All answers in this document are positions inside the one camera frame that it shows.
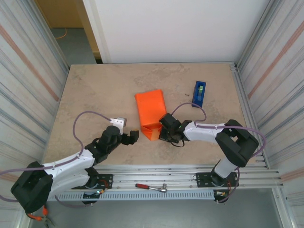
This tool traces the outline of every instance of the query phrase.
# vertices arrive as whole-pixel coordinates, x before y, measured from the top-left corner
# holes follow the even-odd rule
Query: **orange cable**
[[[109,188],[109,184],[108,184],[107,181],[105,181],[105,180],[98,180],[98,182],[100,182],[100,181],[104,182],[104,186],[105,186],[107,189]]]
[[[66,30],[66,33],[63,36],[61,36],[61,37],[55,37],[55,39],[61,39],[61,38],[65,37],[67,35],[67,29],[65,28],[65,30]]]

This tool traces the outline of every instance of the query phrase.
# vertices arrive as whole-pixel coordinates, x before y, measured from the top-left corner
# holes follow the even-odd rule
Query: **white wall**
[[[105,63],[237,61],[269,0],[84,0]]]

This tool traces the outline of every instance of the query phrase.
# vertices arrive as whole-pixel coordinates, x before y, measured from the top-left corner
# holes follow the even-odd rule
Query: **doorway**
[[[102,63],[82,0],[35,0],[35,3],[69,65]]]

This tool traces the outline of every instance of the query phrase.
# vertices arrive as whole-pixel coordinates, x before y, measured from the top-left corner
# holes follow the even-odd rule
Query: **marble surface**
[[[86,110],[109,118],[127,118],[124,132],[140,129],[134,95],[161,89],[168,112],[184,102],[191,102],[195,82],[205,81],[203,108],[205,123],[225,123],[235,119],[245,125],[229,64],[112,64],[72,65],[44,162],[52,162],[80,150],[73,138],[76,116]],[[198,108],[184,105],[174,116],[181,122],[203,117]],[[76,135],[89,144],[100,137],[109,122],[94,114],[81,116]],[[102,164],[215,164],[224,154],[218,145],[193,141],[183,148],[157,140],[150,141],[141,132],[134,145],[118,146]]]

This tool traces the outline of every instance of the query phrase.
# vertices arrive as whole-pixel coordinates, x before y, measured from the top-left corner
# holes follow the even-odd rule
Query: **black mounting bracket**
[[[113,185],[113,174],[98,174],[98,177],[97,177],[97,183],[96,185],[94,185],[93,187],[89,188],[89,187],[86,187],[85,185],[84,186],[79,186],[79,187],[75,187],[73,189],[98,189],[98,190],[105,190],[105,182],[106,181],[108,183],[108,189],[111,189],[112,188],[112,185]]]
[[[214,184],[211,178],[211,172],[198,172],[196,173],[196,183],[198,188],[210,188],[210,187],[228,187],[228,182],[230,182],[231,187],[235,187],[237,183],[238,176],[235,172],[231,172],[229,176],[227,176],[221,186],[217,186]]]

